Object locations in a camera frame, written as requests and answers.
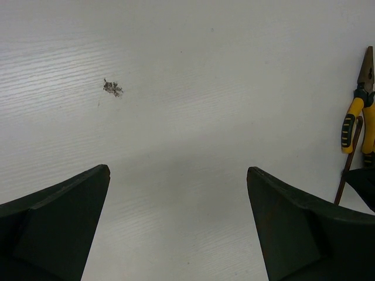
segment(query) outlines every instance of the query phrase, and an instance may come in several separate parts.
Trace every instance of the brown metal rod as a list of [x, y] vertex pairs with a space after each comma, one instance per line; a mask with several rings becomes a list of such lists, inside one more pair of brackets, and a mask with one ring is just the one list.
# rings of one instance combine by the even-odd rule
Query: brown metal rod
[[356, 152], [356, 147], [359, 139], [359, 135], [361, 134], [361, 129], [363, 125], [363, 118], [362, 116], [357, 117], [357, 127], [356, 131], [354, 132], [354, 137], [353, 137], [353, 152], [347, 156], [346, 163], [344, 170], [342, 171], [341, 174], [341, 179], [340, 179], [340, 184], [339, 188], [336, 193], [336, 198], [334, 204], [338, 205], [341, 200], [342, 193], [344, 191], [344, 186], [345, 186], [345, 180], [344, 180], [344, 174], [350, 170], [350, 165], [352, 164], [354, 153]]

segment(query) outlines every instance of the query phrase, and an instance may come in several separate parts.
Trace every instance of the hand tool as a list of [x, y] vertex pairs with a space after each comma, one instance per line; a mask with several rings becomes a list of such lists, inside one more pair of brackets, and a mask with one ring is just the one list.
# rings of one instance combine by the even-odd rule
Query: hand tool
[[353, 152], [352, 132], [356, 118], [363, 111], [365, 132], [362, 144], [364, 165], [375, 165], [375, 104], [374, 104], [374, 58], [373, 47], [367, 48], [358, 76], [354, 99], [347, 111], [341, 131], [341, 147], [343, 153]]

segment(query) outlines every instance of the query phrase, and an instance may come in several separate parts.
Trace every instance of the yellow handle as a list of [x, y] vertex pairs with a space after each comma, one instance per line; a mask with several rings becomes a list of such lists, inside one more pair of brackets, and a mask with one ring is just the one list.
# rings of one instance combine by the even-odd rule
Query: yellow handle
[[341, 148], [342, 148], [343, 153], [350, 154], [353, 152], [353, 144], [352, 144], [353, 127], [354, 127], [356, 118], [361, 113], [361, 110], [363, 109], [363, 107], [364, 107], [363, 100], [361, 98], [354, 98], [352, 104], [349, 107], [349, 110], [347, 111], [344, 123], [342, 125], [342, 131], [341, 131]]
[[365, 132], [362, 145], [362, 152], [369, 154], [373, 151], [375, 141], [375, 104], [363, 108]]

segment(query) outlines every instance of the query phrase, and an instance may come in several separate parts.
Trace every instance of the white surface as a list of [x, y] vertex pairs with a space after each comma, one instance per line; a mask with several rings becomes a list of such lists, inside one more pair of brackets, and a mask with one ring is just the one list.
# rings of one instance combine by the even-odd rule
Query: white surface
[[[371, 0], [2, 0], [0, 203], [106, 163], [83, 280], [266, 280], [247, 168], [333, 201], [374, 13]], [[342, 202], [368, 212], [350, 187]]]

